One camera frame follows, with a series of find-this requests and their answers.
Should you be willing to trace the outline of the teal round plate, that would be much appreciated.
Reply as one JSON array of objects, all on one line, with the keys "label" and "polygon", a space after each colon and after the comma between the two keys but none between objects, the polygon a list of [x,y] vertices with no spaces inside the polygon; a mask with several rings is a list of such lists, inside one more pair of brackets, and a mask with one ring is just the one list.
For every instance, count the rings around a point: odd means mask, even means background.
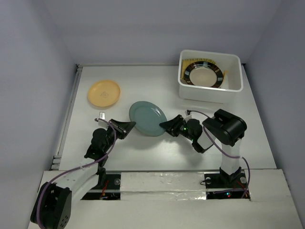
[{"label": "teal round plate", "polygon": [[146,136],[161,136],[165,130],[159,126],[167,122],[164,112],[155,104],[148,101],[137,101],[129,109],[129,118],[135,122],[135,128]]}]

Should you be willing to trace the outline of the yellow woven bamboo tray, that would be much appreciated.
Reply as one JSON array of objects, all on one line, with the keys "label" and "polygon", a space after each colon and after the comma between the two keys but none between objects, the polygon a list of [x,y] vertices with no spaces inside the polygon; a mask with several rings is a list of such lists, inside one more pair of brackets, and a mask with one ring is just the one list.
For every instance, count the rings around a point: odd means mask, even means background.
[{"label": "yellow woven bamboo tray", "polygon": [[182,66],[181,66],[181,73],[180,73],[180,79],[184,80],[184,71],[185,69],[192,63],[194,62],[200,62],[200,61],[205,61],[205,62],[210,62],[212,64],[216,64],[216,62],[212,59],[207,59],[207,58],[196,58],[196,59],[185,59],[182,60]]}]

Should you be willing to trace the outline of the dark round patterned plate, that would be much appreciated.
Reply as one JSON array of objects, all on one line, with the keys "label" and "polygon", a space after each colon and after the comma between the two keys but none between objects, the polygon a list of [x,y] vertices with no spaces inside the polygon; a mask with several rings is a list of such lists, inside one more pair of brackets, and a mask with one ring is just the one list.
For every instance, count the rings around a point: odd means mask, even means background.
[{"label": "dark round patterned plate", "polygon": [[196,61],[185,68],[183,79],[188,85],[219,88],[224,81],[224,74],[212,62]]}]

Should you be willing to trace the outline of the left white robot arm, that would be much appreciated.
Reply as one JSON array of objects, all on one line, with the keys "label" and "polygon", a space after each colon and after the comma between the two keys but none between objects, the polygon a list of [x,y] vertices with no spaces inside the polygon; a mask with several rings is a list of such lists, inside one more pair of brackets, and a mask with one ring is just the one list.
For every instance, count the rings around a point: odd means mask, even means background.
[{"label": "left white robot arm", "polygon": [[78,167],[64,171],[44,183],[38,193],[30,221],[41,229],[63,229],[71,217],[72,207],[93,187],[106,182],[104,165],[116,140],[124,139],[135,127],[135,122],[111,119],[107,128],[98,128]]}]

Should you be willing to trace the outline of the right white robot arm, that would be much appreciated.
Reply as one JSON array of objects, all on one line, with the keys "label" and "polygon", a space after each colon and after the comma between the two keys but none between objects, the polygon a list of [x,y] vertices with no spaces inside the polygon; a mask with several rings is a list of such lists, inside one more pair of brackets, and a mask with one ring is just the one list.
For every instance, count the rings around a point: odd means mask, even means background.
[{"label": "right white robot arm", "polygon": [[248,161],[240,153],[247,124],[230,112],[219,109],[210,117],[200,111],[187,110],[185,117],[179,114],[159,126],[173,137],[182,135],[190,140],[198,153],[204,153],[213,146],[221,152],[219,173],[209,180],[210,185],[216,188],[237,188],[236,183],[243,175],[241,160],[250,169]]}]

